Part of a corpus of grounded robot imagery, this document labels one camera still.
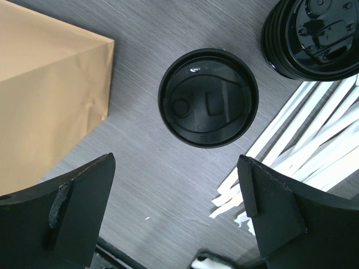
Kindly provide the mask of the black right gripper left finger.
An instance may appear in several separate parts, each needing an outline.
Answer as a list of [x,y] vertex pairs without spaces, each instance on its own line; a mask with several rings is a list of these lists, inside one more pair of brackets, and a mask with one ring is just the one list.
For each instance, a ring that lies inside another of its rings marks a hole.
[[111,191],[112,153],[1,196],[1,268],[90,267]]

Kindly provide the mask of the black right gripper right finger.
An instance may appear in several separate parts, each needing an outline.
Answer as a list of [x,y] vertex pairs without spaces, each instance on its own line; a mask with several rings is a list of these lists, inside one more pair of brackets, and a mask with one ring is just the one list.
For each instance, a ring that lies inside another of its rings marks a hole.
[[358,202],[241,155],[238,177],[259,268],[358,268]]

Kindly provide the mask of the brown paper bag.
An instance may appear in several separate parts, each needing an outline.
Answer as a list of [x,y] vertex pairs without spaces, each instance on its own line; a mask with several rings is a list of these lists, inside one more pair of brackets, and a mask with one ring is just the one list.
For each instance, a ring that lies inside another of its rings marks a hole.
[[1,2],[1,194],[36,184],[106,119],[114,45]]

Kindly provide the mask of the black plastic cup lid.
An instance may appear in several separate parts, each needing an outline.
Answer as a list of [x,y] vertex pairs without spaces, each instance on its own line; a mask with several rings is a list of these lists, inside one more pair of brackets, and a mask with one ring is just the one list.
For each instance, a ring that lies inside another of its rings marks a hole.
[[255,76],[225,50],[202,48],[173,62],[158,90],[161,118],[177,139],[204,149],[229,145],[252,125],[259,105]]

